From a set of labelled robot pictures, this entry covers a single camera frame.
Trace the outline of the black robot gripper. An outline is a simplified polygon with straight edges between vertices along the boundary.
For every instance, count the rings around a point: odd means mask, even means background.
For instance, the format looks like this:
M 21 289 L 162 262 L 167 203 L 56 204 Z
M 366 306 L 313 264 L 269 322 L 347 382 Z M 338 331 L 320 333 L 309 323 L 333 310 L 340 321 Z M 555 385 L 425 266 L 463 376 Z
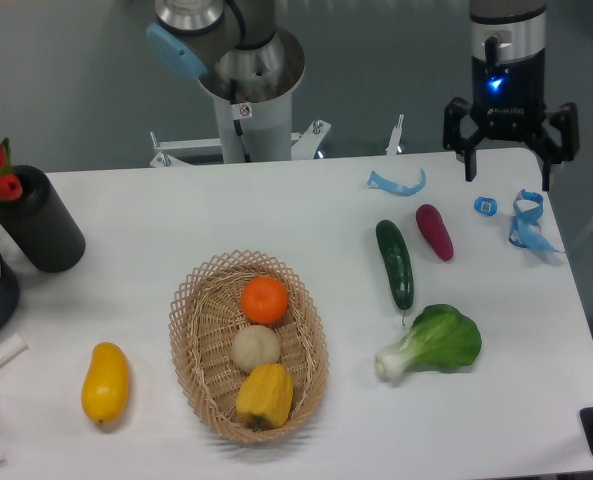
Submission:
M 549 191 L 554 167 L 579 151 L 579 121 L 574 102 L 545 108 L 545 51 L 493 66 L 474 56 L 471 65 L 473 103 L 454 97 L 445 107 L 443 148 L 456 153 L 465 180 L 473 181 L 484 139 L 522 143 L 541 159 L 542 190 Z M 468 137 L 461 131 L 466 117 L 475 125 Z

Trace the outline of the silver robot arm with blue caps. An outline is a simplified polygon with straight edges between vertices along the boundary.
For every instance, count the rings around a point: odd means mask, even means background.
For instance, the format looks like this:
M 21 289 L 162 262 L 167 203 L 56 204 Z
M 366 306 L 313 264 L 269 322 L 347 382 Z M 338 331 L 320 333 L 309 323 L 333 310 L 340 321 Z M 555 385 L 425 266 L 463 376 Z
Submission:
M 267 102 L 302 80 L 303 48 L 277 24 L 274 1 L 157 1 L 155 13 L 146 30 L 153 51 L 218 98 Z

